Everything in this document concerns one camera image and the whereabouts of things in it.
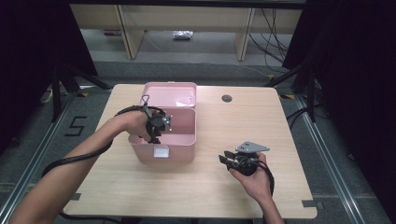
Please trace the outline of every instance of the floor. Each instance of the floor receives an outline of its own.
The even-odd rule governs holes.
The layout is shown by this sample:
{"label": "floor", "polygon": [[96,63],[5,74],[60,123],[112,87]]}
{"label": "floor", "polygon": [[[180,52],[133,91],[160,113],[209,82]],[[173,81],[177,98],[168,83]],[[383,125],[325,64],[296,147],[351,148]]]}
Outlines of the floor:
{"label": "floor", "polygon": [[[130,60],[127,58],[120,36],[105,36],[100,30],[81,30],[81,32],[93,60],[97,63],[223,64],[250,71],[254,70],[252,71],[254,73],[261,73],[261,71],[255,70],[254,66],[266,65],[270,70],[286,71],[280,68],[281,63],[278,60],[258,49],[251,39],[249,39],[247,45],[245,60],[238,62],[233,45],[233,34],[194,33],[189,41],[176,41],[170,31],[148,31],[137,57]],[[264,38],[268,39],[269,35],[254,34],[252,36],[258,44],[264,48],[268,47],[267,49],[270,52],[282,59],[282,53],[278,48],[271,45],[267,46]],[[287,46],[291,40],[291,35],[279,35],[278,39],[283,45]],[[287,85],[289,84],[280,85],[278,91],[289,92]],[[88,109],[90,113],[100,113],[101,108],[105,106],[107,97],[108,93],[98,92],[93,94],[92,99],[97,101],[98,104],[96,108]],[[296,111],[304,107],[305,104],[303,96],[297,96],[295,100],[281,99],[281,103],[285,113]],[[88,108],[76,104],[71,104],[71,106],[73,111],[77,112]],[[29,153],[14,150],[0,158],[0,202],[2,204],[9,199],[9,194],[23,174],[29,159],[35,155],[34,149],[40,145],[41,139],[29,136],[45,136],[47,129],[52,128],[46,119],[43,120],[45,116],[42,116],[43,114],[50,115],[50,113],[50,106],[37,109],[31,121],[27,124],[28,128],[21,133],[21,135],[27,137],[25,141],[21,142],[20,147],[31,148],[32,150],[29,150]],[[326,111],[323,109],[316,110],[316,116],[316,123],[310,122],[307,115],[303,115],[302,119],[297,119],[293,124],[291,133],[304,165],[308,184],[317,203],[318,217],[314,220],[287,220],[287,223],[390,223],[370,186],[365,182],[359,167],[354,161],[346,157],[347,148],[343,145],[336,128],[327,117]],[[94,130],[94,124],[95,121],[91,122],[86,128]],[[4,162],[16,157],[24,158],[22,161],[25,162],[21,162],[18,166]],[[34,175],[31,182],[35,183],[38,178],[37,175]],[[56,223],[69,222],[61,217],[56,221]]]}

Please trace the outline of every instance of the gray carpet floor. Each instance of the gray carpet floor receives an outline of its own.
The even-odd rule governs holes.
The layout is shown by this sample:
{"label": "gray carpet floor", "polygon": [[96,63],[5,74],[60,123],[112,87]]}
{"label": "gray carpet floor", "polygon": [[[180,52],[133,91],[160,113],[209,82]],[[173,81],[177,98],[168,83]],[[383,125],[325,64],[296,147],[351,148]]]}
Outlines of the gray carpet floor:
{"label": "gray carpet floor", "polygon": [[[95,63],[99,79],[107,84],[146,83],[149,81],[190,81],[198,85],[212,86],[262,86],[282,73],[266,66],[215,65],[209,63]],[[276,87],[279,94],[291,94],[293,78]],[[80,85],[91,85],[78,78]],[[60,159],[66,152],[94,132],[97,122],[109,97],[108,91],[93,90],[86,97],[76,97],[56,133],[49,151],[32,179],[32,185],[40,178],[44,167]],[[285,116],[299,108],[295,100],[280,99]],[[0,158],[0,204],[4,203],[12,186],[19,180],[24,168],[32,158],[45,135],[52,117],[52,103],[38,106],[18,138],[20,145],[9,147]],[[350,188],[367,223],[390,223],[380,203],[364,179],[357,164],[348,159],[348,150],[323,108],[315,110],[317,125],[326,145],[331,150],[337,167]],[[75,116],[76,125],[84,126],[80,136],[65,136],[76,133],[69,125]],[[318,216],[312,220],[286,220],[287,223],[350,223],[346,209],[330,179],[318,149],[302,117],[297,118],[291,133],[295,141],[305,175],[318,205]],[[103,223],[102,221],[70,221],[59,217],[56,223]]]}

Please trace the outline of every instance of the open pink lid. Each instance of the open pink lid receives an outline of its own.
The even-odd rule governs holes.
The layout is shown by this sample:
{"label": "open pink lid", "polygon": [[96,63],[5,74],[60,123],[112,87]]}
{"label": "open pink lid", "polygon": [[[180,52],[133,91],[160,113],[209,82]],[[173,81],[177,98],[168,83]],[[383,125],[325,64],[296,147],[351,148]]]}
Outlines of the open pink lid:
{"label": "open pink lid", "polygon": [[193,82],[148,82],[143,95],[149,95],[148,105],[151,106],[195,108],[196,89]]}

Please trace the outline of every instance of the table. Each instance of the table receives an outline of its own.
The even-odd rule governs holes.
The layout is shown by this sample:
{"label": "table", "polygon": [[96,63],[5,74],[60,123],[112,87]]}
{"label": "table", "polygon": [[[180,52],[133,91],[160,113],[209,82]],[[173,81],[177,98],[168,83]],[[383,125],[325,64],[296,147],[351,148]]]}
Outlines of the table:
{"label": "table", "polygon": [[[115,86],[98,127],[137,105],[144,85]],[[221,100],[232,96],[230,103]],[[198,86],[197,140],[193,162],[141,162],[128,133],[114,139],[80,186],[68,215],[122,217],[257,218],[262,211],[219,162],[219,154],[246,140],[268,146],[275,177],[274,200],[283,218],[314,218],[316,207],[276,90]]]}

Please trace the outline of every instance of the white desk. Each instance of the white desk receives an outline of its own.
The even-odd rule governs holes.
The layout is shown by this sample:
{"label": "white desk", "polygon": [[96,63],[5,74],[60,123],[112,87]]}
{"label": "white desk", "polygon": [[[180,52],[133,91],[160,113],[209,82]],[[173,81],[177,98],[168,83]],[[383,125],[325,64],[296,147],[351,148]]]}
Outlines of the white desk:
{"label": "white desk", "polygon": [[[117,85],[99,126],[137,105],[143,85]],[[233,97],[230,103],[221,96]],[[283,218],[314,218],[304,171],[274,89],[198,86],[197,141],[191,163],[140,162],[128,134],[114,139],[78,190],[69,215],[122,217],[262,217],[260,207],[219,162],[218,155],[248,140],[268,146],[275,177],[274,200]]]}

